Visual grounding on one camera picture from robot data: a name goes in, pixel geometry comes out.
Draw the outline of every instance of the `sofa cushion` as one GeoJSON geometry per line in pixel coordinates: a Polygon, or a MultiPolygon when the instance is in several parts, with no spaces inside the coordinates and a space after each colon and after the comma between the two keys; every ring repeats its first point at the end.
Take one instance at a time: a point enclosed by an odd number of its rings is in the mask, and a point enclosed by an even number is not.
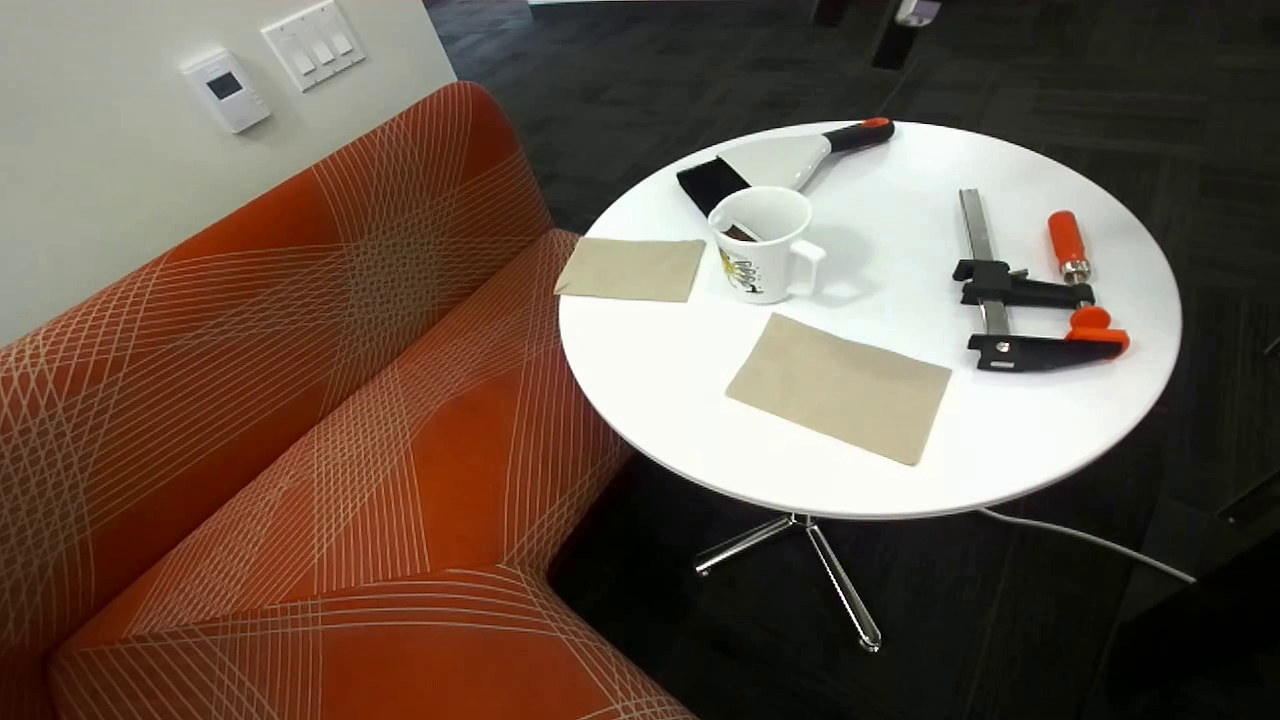
{"type": "Polygon", "coordinates": [[[544,567],[628,457],[574,392],[548,232],[56,658],[67,718],[679,710],[544,567]]]}
{"type": "Polygon", "coordinates": [[[0,347],[2,714],[48,718],[89,614],[548,228],[506,119],[451,85],[0,347]]]}

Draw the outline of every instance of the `table top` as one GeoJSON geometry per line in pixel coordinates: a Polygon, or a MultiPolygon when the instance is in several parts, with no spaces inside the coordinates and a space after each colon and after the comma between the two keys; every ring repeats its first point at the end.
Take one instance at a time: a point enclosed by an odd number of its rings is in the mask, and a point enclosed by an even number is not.
{"type": "MultiPolygon", "coordinates": [[[[803,138],[836,124],[750,133],[803,138]]],[[[706,240],[677,174],[628,190],[588,238],[706,240]]],[[[687,303],[560,295],[567,368],[590,408],[645,457],[718,498],[827,522],[911,522],[1029,498],[1119,445],[1158,401],[1180,352],[1180,292],[1150,232],[1087,175],[981,133],[895,124],[885,149],[830,160],[807,190],[807,240],[827,247],[825,287],[742,303],[706,247],[687,303]],[[1093,292],[1126,328],[1122,357],[1062,371],[975,371],[981,313],[951,280],[966,258],[959,190],[981,190],[993,247],[1031,280],[1060,280],[1048,218],[1072,209],[1095,267],[1093,292]],[[749,408],[724,390],[766,315],[951,368],[918,465],[749,408]]],[[[1066,313],[1012,308],[1017,336],[1062,336],[1066,313]]]]}

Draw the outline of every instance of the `orange clamp handle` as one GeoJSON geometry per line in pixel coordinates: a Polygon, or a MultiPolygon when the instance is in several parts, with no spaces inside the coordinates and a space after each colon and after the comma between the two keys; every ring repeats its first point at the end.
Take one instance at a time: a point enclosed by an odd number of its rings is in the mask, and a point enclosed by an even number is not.
{"type": "Polygon", "coordinates": [[[1074,214],[1052,214],[1048,218],[1052,258],[1066,263],[1085,263],[1085,238],[1074,223],[1074,214]]]}

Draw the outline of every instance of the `dark carpet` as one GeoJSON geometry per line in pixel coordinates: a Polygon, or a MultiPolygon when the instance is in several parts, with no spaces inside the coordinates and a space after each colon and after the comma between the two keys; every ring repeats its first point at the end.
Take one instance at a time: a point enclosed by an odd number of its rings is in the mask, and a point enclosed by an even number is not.
{"type": "MultiPolygon", "coordinates": [[[[429,14],[581,232],[652,168],[795,119],[893,112],[1078,168],[1173,258],[1189,336],[1155,412],[1017,513],[1189,573],[1277,531],[1277,513],[1227,524],[1221,507],[1280,459],[1280,6],[951,0],[902,71],[867,64],[888,0],[854,0],[836,28],[799,0],[429,14]]],[[[1158,672],[1115,679],[1115,639],[1180,583],[1098,548],[982,518],[827,524],[888,631],[865,658],[803,535],[692,573],[701,548],[754,522],[636,459],[562,548],[555,588],[701,718],[1280,718],[1277,635],[1207,653],[1221,617],[1155,631],[1135,658],[1158,672]]]]}

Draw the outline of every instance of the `table leg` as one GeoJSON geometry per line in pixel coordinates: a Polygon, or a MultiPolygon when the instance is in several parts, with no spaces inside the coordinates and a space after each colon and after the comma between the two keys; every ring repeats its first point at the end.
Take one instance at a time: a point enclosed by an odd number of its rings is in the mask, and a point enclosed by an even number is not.
{"type": "Polygon", "coordinates": [[[876,617],[867,614],[865,595],[851,588],[841,555],[830,552],[825,529],[817,529],[810,518],[803,518],[803,535],[807,535],[817,562],[825,566],[825,573],[827,573],[827,579],[830,579],[830,588],[836,588],[836,595],[841,595],[841,603],[842,603],[842,614],[851,620],[854,644],[865,653],[880,653],[885,631],[880,631],[876,617]]]}
{"type": "Polygon", "coordinates": [[[706,577],[716,566],[724,566],[724,562],[731,562],[731,555],[738,555],[738,552],[749,552],[749,548],[754,548],[754,544],[763,544],[763,540],[770,540],[770,535],[780,535],[786,529],[795,529],[795,518],[780,518],[780,522],[754,524],[742,535],[731,535],[731,540],[716,544],[710,552],[702,552],[702,562],[692,566],[692,567],[701,577],[706,577]]]}
{"type": "Polygon", "coordinates": [[[731,555],[738,555],[738,552],[749,552],[749,548],[754,548],[754,544],[763,544],[763,540],[770,540],[770,535],[780,535],[780,531],[786,531],[795,524],[803,529],[817,562],[825,566],[825,573],[827,573],[827,579],[830,579],[830,588],[836,588],[836,595],[841,595],[841,603],[842,603],[842,614],[851,620],[854,644],[865,653],[880,653],[885,631],[880,631],[876,617],[867,614],[865,595],[851,588],[841,555],[830,552],[825,529],[810,518],[780,518],[780,522],[754,524],[754,529],[706,548],[702,562],[692,566],[692,567],[701,577],[706,577],[716,566],[724,566],[724,562],[731,562],[731,555]]]}

